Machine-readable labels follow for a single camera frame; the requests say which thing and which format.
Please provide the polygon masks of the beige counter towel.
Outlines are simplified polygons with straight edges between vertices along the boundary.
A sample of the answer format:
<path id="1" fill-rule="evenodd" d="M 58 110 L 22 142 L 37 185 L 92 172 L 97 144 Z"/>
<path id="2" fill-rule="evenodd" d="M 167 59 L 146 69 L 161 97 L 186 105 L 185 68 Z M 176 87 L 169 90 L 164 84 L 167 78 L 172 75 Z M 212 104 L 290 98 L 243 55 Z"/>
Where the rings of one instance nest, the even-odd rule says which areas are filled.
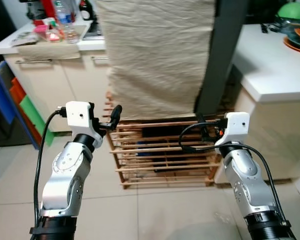
<path id="1" fill-rule="evenodd" d="M 15 49 L 28 61 L 68 60 L 81 57 L 79 46 L 66 42 L 38 42 L 33 45 L 15 46 Z"/>

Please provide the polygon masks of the white counter cabinet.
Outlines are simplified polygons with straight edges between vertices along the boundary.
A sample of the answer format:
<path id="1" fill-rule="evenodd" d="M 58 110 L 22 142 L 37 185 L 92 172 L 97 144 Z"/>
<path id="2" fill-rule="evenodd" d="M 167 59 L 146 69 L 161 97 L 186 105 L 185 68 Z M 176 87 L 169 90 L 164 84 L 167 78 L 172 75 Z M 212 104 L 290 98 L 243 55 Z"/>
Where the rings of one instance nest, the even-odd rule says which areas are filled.
<path id="1" fill-rule="evenodd" d="M 258 24 L 241 28 L 232 59 L 241 85 L 235 110 L 250 115 L 246 144 L 264 155 L 274 179 L 290 179 L 300 192 L 300 52 L 284 38 Z"/>

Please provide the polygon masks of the orange cutting board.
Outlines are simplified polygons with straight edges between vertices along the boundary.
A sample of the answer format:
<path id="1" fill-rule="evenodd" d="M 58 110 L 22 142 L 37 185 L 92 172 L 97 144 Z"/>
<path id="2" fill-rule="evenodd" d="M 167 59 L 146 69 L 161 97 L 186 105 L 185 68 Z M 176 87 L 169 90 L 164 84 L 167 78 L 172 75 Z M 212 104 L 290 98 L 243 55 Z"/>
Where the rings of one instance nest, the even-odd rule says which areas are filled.
<path id="1" fill-rule="evenodd" d="M 12 85 L 9 89 L 10 96 L 11 96 L 13 102 L 15 103 L 16 108 L 19 111 L 20 116 L 22 117 L 22 119 L 25 123 L 25 126 L 28 130 L 28 135 L 30 137 L 32 137 L 32 139 L 33 139 L 33 146 L 35 146 L 35 148 L 39 148 L 40 141 L 41 141 L 41 135 L 40 135 L 40 133 L 38 133 L 35 125 L 31 122 L 29 117 L 25 114 L 24 110 L 20 106 L 20 103 L 25 99 L 27 94 L 25 93 L 25 90 L 20 85 L 20 83 L 16 77 L 13 77 L 12 80 L 10 81 L 10 83 Z"/>

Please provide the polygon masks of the green bowl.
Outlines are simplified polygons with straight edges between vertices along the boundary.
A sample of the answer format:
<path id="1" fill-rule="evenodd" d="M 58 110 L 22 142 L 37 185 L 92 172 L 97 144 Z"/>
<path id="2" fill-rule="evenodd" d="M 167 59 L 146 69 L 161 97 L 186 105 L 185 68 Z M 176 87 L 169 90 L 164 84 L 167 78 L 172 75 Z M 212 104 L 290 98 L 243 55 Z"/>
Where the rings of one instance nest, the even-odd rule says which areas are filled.
<path id="1" fill-rule="evenodd" d="M 282 19 L 300 21 L 300 2 L 288 2 L 282 5 L 277 11 L 276 16 Z"/>

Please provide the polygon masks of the pink plastic container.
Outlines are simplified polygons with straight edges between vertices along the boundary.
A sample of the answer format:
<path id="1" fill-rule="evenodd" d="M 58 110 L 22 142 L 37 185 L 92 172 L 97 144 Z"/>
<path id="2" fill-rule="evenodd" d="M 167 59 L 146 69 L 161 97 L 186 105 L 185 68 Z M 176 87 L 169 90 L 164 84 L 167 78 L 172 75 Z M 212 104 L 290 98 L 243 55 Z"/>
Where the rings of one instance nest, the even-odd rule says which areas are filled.
<path id="1" fill-rule="evenodd" d="M 56 21 L 52 18 L 44 19 L 43 24 L 36 26 L 33 32 L 34 34 L 37 34 L 43 41 L 63 41 L 63 35 L 59 31 Z"/>

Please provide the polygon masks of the cream kitchen cabinet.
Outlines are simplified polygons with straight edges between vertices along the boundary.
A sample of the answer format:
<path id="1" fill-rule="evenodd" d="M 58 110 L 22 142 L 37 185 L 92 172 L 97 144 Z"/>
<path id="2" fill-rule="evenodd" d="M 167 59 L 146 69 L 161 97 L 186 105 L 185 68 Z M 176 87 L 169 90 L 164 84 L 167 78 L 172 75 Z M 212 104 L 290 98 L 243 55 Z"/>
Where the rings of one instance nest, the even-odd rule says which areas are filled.
<path id="1" fill-rule="evenodd" d="M 77 43 L 80 58 L 52 59 L 50 63 L 15 64 L 25 60 L 11 45 L 18 35 L 34 30 L 32 23 L 20 27 L 0 41 L 0 55 L 29 96 L 42 118 L 57 106 L 70 101 L 92 102 L 95 114 L 101 117 L 108 89 L 109 60 L 93 61 L 90 57 L 108 57 L 104 39 L 81 40 Z"/>

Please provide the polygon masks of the black kitchen appliance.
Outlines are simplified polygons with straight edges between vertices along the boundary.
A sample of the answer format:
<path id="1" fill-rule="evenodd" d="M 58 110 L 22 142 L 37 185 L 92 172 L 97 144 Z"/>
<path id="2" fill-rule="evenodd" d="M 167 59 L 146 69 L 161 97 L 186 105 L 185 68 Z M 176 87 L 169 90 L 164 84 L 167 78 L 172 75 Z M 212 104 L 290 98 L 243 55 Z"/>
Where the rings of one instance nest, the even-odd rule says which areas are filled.
<path id="1" fill-rule="evenodd" d="M 19 0 L 19 2 L 26 5 L 26 17 L 29 20 L 35 21 L 47 18 L 47 13 L 41 0 Z"/>

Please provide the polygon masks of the wooden slatted rack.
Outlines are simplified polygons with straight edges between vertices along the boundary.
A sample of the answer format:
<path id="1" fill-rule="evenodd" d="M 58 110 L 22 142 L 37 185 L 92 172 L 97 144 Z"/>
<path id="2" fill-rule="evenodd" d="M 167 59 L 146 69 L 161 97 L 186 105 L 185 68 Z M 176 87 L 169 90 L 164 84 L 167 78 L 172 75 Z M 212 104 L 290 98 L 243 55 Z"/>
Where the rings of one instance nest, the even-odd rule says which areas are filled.
<path id="1" fill-rule="evenodd" d="M 233 101 L 221 99 L 218 112 L 207 117 L 216 121 L 233 110 Z M 106 136 L 115 160 L 120 185 L 130 188 L 170 188 L 212 186 L 222 158 L 214 150 L 183 151 L 182 146 L 197 149 L 214 142 L 201 139 L 194 115 L 165 119 L 126 119 Z"/>

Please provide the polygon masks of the beige wrinkled cloth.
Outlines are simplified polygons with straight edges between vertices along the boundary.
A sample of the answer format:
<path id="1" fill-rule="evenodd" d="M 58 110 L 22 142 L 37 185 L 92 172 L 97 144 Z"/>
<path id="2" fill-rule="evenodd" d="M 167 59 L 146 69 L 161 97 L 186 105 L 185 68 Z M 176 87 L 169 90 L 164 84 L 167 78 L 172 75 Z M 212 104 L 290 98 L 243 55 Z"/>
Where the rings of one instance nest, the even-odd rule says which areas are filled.
<path id="1" fill-rule="evenodd" d="M 194 116 L 216 0 L 96 0 L 123 121 Z"/>

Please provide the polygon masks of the clear drinking glass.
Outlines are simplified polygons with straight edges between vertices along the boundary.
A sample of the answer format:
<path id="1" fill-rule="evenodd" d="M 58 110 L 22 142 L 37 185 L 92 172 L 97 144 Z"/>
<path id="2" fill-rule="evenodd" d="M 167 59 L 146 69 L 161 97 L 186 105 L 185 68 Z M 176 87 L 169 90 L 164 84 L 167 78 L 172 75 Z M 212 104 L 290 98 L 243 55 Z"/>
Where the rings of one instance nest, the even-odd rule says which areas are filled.
<path id="1" fill-rule="evenodd" d="M 72 23 L 63 23 L 62 30 L 64 39 L 68 44 L 76 44 L 80 41 L 80 34 Z"/>

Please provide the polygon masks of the green cutting board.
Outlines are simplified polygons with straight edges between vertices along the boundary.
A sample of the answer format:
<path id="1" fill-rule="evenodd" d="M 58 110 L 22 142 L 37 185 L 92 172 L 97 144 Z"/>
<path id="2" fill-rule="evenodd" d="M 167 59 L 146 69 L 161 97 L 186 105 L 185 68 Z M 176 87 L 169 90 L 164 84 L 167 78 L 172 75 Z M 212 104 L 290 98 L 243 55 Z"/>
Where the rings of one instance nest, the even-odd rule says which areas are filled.
<path id="1" fill-rule="evenodd" d="M 35 137 L 36 146 L 40 147 L 41 140 L 44 137 L 43 133 L 46 125 L 45 119 L 39 114 L 38 110 L 36 110 L 35 105 L 32 103 L 28 95 L 20 101 L 19 106 L 24 111 L 29 122 L 34 126 L 35 132 L 33 135 Z"/>

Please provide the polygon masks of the blue cutting board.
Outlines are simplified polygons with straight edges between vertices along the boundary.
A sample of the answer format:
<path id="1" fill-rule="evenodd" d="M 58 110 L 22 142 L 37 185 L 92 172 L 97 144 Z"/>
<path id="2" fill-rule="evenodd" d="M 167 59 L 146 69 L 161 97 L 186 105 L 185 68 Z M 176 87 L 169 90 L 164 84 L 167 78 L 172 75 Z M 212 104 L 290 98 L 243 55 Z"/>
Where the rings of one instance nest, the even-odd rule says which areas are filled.
<path id="1" fill-rule="evenodd" d="M 0 62 L 0 112 L 8 125 L 12 125 L 16 119 L 16 107 L 9 89 L 12 86 L 11 81 L 15 77 L 6 61 Z"/>

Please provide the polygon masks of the orange plate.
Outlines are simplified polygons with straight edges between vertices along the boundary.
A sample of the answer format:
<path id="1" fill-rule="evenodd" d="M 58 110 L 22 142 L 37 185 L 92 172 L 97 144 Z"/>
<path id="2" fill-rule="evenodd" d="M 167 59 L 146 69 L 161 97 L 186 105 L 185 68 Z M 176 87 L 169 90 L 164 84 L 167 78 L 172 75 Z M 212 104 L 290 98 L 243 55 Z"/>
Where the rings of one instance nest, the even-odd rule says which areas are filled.
<path id="1" fill-rule="evenodd" d="M 284 44 L 285 44 L 285 46 L 287 46 L 291 50 L 294 50 L 294 51 L 300 53 L 300 48 L 297 48 L 296 46 L 292 45 L 291 41 L 289 40 L 289 38 L 287 36 L 284 37 Z"/>

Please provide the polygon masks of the red kitchen item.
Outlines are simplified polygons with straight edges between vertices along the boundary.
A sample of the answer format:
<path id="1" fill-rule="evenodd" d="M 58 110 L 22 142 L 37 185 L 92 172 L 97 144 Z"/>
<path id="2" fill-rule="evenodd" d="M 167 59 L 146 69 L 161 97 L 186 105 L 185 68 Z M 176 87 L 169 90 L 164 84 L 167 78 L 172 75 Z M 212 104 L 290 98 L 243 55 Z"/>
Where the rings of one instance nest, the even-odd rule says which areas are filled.
<path id="1" fill-rule="evenodd" d="M 56 9 L 54 5 L 55 0 L 39 0 L 39 1 L 43 6 L 47 18 L 55 18 L 56 17 Z"/>

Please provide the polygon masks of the clear plastic bottle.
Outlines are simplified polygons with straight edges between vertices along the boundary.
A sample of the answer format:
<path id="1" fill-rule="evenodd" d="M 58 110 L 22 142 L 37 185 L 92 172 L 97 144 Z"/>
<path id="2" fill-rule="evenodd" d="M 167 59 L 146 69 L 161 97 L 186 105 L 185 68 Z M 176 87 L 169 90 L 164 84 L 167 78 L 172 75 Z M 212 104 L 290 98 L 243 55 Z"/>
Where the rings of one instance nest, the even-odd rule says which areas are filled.
<path id="1" fill-rule="evenodd" d="M 55 16 L 60 25 L 72 26 L 75 22 L 75 7 L 73 0 L 52 0 Z"/>

